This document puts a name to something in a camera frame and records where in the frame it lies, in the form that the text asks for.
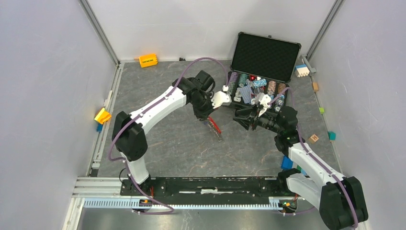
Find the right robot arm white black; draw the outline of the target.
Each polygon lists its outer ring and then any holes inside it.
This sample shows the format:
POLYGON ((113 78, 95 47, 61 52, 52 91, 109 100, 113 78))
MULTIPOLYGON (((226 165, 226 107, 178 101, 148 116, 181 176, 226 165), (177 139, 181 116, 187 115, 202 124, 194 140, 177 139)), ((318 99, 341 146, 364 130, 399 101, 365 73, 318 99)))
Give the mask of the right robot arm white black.
POLYGON ((277 149, 306 173, 297 169, 280 173, 277 191, 283 196, 293 192, 303 197, 319 211, 330 230, 356 228, 367 221, 369 214, 361 182, 328 166, 311 150, 297 129, 297 111, 283 106, 277 115, 268 116, 260 113, 262 108, 253 105, 237 109, 233 120, 246 130, 261 127, 276 133, 277 149))

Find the red handled keyring tool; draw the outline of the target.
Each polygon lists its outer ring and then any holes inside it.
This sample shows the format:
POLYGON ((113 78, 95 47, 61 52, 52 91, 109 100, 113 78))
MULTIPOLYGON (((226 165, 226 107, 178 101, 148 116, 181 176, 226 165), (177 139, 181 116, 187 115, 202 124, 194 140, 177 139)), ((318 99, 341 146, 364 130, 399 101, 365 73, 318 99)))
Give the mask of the red handled keyring tool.
POLYGON ((203 124, 210 128, 211 132, 216 136, 218 141, 223 141, 222 131, 210 116, 203 120, 203 124))

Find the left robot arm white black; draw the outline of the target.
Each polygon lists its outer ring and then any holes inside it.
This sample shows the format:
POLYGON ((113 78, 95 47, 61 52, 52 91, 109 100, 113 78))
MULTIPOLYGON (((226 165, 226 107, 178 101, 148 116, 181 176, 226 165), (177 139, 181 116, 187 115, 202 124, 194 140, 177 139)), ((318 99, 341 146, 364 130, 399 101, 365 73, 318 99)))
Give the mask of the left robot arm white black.
POLYGON ((194 78, 176 80, 160 97, 148 105, 127 114, 121 111, 115 118, 112 141, 120 152, 133 179, 132 189, 138 195, 150 190, 150 175, 144 155, 147 152, 147 133, 173 111, 191 104, 194 115, 206 120, 214 111, 211 95, 214 79, 201 70, 194 78))

